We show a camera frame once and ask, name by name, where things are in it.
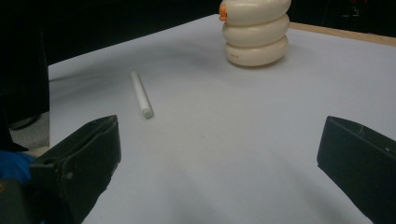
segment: orange nozzle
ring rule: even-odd
[[[220,8],[219,8],[219,14],[220,14],[219,19],[220,19],[221,21],[227,21],[227,8],[226,8],[225,5],[221,5],[221,6],[220,6]]]

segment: white cylindrical stick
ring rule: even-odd
[[[146,91],[139,74],[136,71],[132,71],[131,79],[134,83],[134,92],[136,92],[137,101],[139,102],[142,115],[145,119],[151,119],[154,116],[154,112],[152,111],[149,98],[146,95]]]

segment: white table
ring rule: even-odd
[[[221,25],[214,15],[49,68],[52,146],[93,119],[120,122],[122,161],[84,223],[371,223],[316,156],[327,116],[396,139],[396,48],[290,29],[279,62],[241,68]]]

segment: black object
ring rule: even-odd
[[[119,162],[117,117],[85,124],[30,165],[26,186],[0,180],[0,223],[81,223]]]
[[[396,142],[359,123],[328,117],[318,167],[374,223],[396,223]]]

